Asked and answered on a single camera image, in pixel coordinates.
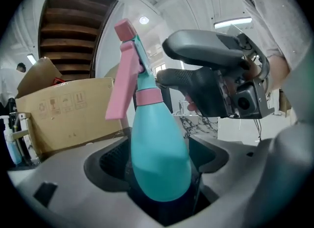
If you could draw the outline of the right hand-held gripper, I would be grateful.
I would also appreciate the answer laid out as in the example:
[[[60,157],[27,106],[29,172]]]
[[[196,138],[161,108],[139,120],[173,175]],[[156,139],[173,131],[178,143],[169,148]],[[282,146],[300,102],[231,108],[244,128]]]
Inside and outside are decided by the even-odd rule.
[[[262,119],[274,112],[266,101],[270,65],[259,47],[238,27],[227,34],[207,30],[179,30],[162,43],[166,55],[197,70],[168,68],[157,73],[165,87],[188,95],[204,117]],[[246,78],[252,65],[245,58],[259,57],[261,70]]]

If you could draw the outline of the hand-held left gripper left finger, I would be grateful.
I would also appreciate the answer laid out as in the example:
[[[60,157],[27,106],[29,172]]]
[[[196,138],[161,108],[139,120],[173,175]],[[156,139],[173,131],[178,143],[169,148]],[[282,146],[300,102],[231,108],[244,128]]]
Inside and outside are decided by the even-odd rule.
[[[84,172],[85,160],[97,151],[127,140],[110,140],[62,151],[35,168],[17,186],[26,203],[56,228],[159,228],[126,192],[106,192]]]

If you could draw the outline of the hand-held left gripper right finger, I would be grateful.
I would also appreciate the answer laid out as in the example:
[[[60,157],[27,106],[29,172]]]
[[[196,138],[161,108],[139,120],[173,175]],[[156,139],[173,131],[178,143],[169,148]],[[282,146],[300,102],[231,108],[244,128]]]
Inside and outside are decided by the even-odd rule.
[[[237,184],[259,156],[258,146],[229,142],[208,135],[192,135],[189,156],[198,173],[197,186],[210,203],[238,202]]]

